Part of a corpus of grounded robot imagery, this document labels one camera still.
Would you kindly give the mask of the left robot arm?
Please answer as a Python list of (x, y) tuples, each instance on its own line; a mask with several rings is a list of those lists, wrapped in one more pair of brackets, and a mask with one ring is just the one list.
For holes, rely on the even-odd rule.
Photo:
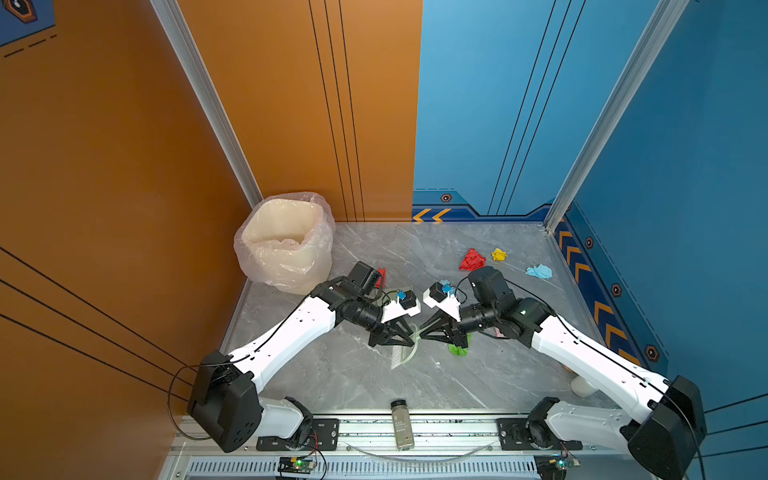
[(371, 297), (381, 274), (358, 262), (346, 276), (316, 285), (276, 326), (228, 354), (214, 351), (196, 365), (187, 411), (225, 453), (252, 437), (276, 437), (293, 448), (313, 440), (313, 416), (292, 397), (274, 400), (261, 393), (274, 375), (317, 338), (343, 322), (363, 328), (368, 344), (410, 346), (407, 320), (420, 313), (411, 290), (386, 303)]

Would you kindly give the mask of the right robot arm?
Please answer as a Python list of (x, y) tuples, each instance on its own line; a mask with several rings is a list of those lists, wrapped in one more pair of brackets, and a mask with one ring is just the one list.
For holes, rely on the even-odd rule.
[(693, 381), (682, 375), (668, 379), (611, 351), (543, 300), (517, 297), (493, 267), (475, 270), (468, 279), (472, 304), (461, 304), (448, 283), (424, 291), (424, 304), (436, 312), (422, 325), (422, 339), (466, 348), (471, 333), (497, 328), (574, 372), (577, 395), (599, 391), (616, 405), (583, 407), (546, 397), (527, 418), (535, 444), (591, 443), (631, 455), (660, 479), (685, 478), (691, 463), (700, 460), (707, 435), (701, 392)]

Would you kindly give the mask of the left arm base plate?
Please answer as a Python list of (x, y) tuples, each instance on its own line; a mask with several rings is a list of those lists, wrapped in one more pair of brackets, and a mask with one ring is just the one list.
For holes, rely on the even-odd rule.
[(313, 418), (303, 421), (298, 430), (287, 439), (276, 436), (258, 437), (256, 450), (263, 452), (309, 452), (319, 448), (322, 452), (335, 451), (339, 434), (336, 418)]

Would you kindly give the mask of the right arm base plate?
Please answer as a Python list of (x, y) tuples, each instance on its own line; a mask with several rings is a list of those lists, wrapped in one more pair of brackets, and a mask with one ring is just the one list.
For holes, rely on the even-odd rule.
[(583, 449), (580, 441), (563, 441), (557, 438), (542, 420), (499, 418), (496, 420), (496, 427), (503, 451)]

